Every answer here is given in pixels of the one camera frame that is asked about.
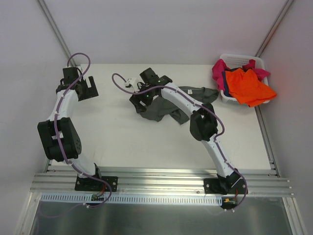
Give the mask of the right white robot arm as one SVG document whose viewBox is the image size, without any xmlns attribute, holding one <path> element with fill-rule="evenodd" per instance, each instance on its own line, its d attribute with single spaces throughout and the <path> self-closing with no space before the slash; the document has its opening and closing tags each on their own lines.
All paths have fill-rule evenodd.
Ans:
<svg viewBox="0 0 313 235">
<path fill-rule="evenodd" d="M 140 79 L 128 78 L 126 88 L 133 88 L 130 102 L 137 113 L 143 113 L 155 97 L 164 98 L 176 105 L 189 118 L 189 131 L 200 141 L 216 167 L 217 178 L 208 182 L 208 190 L 217 194 L 245 194 L 246 183 L 239 171 L 230 162 L 218 141 L 218 122 L 213 106 L 202 103 L 186 94 L 171 78 L 159 77 L 151 68 L 140 74 Z"/>
</svg>

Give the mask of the dark grey t-shirt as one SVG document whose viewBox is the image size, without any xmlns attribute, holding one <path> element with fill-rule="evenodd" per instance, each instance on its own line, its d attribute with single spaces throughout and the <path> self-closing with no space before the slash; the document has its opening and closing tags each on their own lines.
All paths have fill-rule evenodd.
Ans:
<svg viewBox="0 0 313 235">
<path fill-rule="evenodd" d="M 180 89 L 192 98 L 206 104 L 214 102 L 218 96 L 218 90 L 201 87 L 180 86 Z M 178 124 L 182 125 L 189 120 L 189 117 L 176 105 L 163 97 L 157 96 L 149 106 L 144 106 L 145 112 L 140 112 L 142 118 L 160 122 L 166 115 L 173 118 Z"/>
</svg>

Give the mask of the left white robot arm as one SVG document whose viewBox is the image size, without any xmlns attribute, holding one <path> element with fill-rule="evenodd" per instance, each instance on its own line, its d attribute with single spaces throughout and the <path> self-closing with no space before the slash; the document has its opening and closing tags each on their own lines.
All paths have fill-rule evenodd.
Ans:
<svg viewBox="0 0 313 235">
<path fill-rule="evenodd" d="M 64 78 L 56 89 L 57 101 L 53 112 L 46 121 L 38 123 L 37 129 L 46 157 L 75 166 L 79 170 L 78 177 L 86 178 L 86 185 L 92 190 L 98 190 L 103 184 L 98 166 L 82 154 L 81 140 L 71 121 L 75 105 L 79 101 L 99 96 L 98 90 L 90 76 L 90 87 L 84 78 L 80 78 L 66 92 L 80 75 L 82 72 L 78 67 L 63 69 Z"/>
</svg>

